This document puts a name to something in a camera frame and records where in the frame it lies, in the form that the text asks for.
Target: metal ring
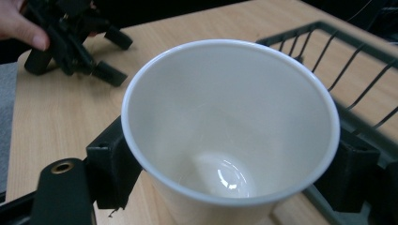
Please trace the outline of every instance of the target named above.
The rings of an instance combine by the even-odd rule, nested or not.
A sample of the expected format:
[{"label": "metal ring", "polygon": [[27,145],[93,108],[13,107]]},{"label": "metal ring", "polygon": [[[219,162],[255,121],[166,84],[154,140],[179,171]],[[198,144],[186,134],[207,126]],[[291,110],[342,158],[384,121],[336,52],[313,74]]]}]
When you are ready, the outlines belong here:
[{"label": "metal ring", "polygon": [[53,174],[65,173],[70,171],[73,167],[74,164],[71,161],[60,162],[51,168],[51,173]]}]

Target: black metal frame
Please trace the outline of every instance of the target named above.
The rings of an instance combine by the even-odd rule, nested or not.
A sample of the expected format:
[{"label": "black metal frame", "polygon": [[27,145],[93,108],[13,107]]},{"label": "black metal frame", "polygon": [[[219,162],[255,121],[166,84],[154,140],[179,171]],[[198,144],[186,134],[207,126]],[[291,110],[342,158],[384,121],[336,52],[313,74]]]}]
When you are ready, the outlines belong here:
[{"label": "black metal frame", "polygon": [[[342,127],[337,155],[325,174],[304,193],[332,224],[348,225],[353,221],[398,224],[398,145],[377,131],[398,112],[398,106],[393,106],[395,108],[372,127],[352,113],[387,71],[398,69],[398,58],[326,22],[313,22],[256,42],[282,52],[286,51],[285,43],[290,41],[288,55],[303,63],[305,50],[316,30],[329,34],[329,39],[314,67],[309,68],[314,73],[332,41],[342,41],[355,49],[329,91],[360,53],[370,55],[385,66],[349,106],[336,101]],[[301,45],[298,45],[299,38],[305,38]]]}]

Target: wooden table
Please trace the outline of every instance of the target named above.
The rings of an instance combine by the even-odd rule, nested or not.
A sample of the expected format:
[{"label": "wooden table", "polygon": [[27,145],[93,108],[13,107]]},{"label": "wooden table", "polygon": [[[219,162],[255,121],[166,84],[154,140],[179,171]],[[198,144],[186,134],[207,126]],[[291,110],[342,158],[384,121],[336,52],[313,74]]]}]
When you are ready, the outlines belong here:
[{"label": "wooden table", "polygon": [[[119,115],[131,78],[146,62],[176,45],[207,38],[256,41],[318,20],[328,21],[398,55],[383,40],[296,0],[253,0],[129,27],[134,39],[120,51],[101,35],[85,46],[96,58],[129,74],[120,87],[56,69],[36,77],[19,60],[9,159],[7,202],[36,189],[40,171],[61,158],[85,158],[85,147]],[[98,224],[174,224],[143,172],[126,210],[97,211]],[[269,224],[328,224],[300,193],[276,209]]]}]

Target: black mechanical part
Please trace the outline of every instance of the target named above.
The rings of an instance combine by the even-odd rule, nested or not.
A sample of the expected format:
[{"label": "black mechanical part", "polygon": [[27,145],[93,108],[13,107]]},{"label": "black mechanical part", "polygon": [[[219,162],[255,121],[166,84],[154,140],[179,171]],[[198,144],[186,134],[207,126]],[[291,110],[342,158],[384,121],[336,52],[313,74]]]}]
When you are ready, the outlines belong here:
[{"label": "black mechanical part", "polygon": [[81,160],[66,158],[44,168],[38,180],[30,224],[96,224]]},{"label": "black mechanical part", "polygon": [[342,129],[337,153],[314,183],[335,211],[358,213],[365,201],[367,182],[380,153]]},{"label": "black mechanical part", "polygon": [[[127,35],[101,18],[90,0],[31,0],[27,6],[29,19],[39,24],[51,41],[47,51],[33,50],[28,56],[24,66],[35,75],[44,74],[51,59],[69,76],[75,72],[86,75],[97,72],[97,62],[83,46],[92,33],[106,32],[105,37],[122,50],[127,50],[132,43]],[[100,76],[94,75],[106,77],[102,80],[113,86],[119,86],[127,78],[109,65]]]},{"label": "black mechanical part", "polygon": [[120,116],[86,151],[91,198],[99,209],[124,209],[142,167],[126,143]]}]

